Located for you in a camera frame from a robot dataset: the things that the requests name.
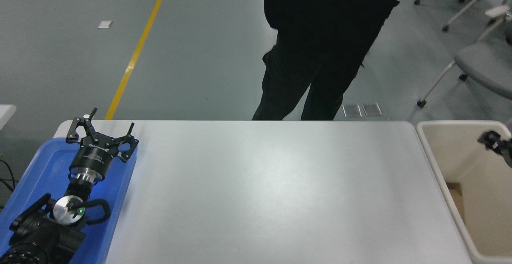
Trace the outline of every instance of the chair wheel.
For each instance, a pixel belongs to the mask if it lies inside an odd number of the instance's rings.
[[[420,99],[420,100],[418,100],[418,101],[416,102],[416,105],[418,105],[418,106],[419,106],[419,107],[421,107],[421,108],[423,108],[423,107],[425,106],[425,104],[426,104],[426,100],[421,100],[421,99]]]

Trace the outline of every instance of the person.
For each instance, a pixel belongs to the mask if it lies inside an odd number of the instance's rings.
[[[253,120],[282,120],[310,87],[301,120],[333,120],[398,0],[264,0],[278,31],[263,56],[263,95]]]

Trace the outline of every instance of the black cable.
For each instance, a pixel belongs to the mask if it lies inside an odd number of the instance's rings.
[[[9,181],[11,181],[11,178],[0,178],[0,179],[1,179],[1,180],[9,180]]]
[[[4,180],[0,180],[0,182],[2,182],[7,187],[7,189],[11,191],[11,193],[14,192],[14,188],[12,188],[7,182],[5,182]]]
[[[14,182],[14,175],[12,174],[11,167],[9,166],[9,164],[7,164],[7,162],[5,162],[2,159],[0,159],[0,162],[3,162],[5,164],[5,166],[7,166],[7,169],[9,169],[9,173],[11,174],[12,187],[13,187],[13,189],[16,188],[16,183]]]

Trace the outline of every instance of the black pants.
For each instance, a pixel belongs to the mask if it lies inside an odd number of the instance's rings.
[[[301,45],[300,40],[289,42],[278,34],[276,45],[263,56],[263,95],[252,119],[282,120],[311,86],[301,120],[333,120],[388,16],[353,24],[363,28],[344,27],[347,36],[335,48]]]

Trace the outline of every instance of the trash bin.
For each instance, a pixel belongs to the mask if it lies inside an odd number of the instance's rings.
[[[416,129],[473,262],[512,263],[512,169],[477,142],[490,130],[508,140],[510,131],[484,120],[424,121]]]

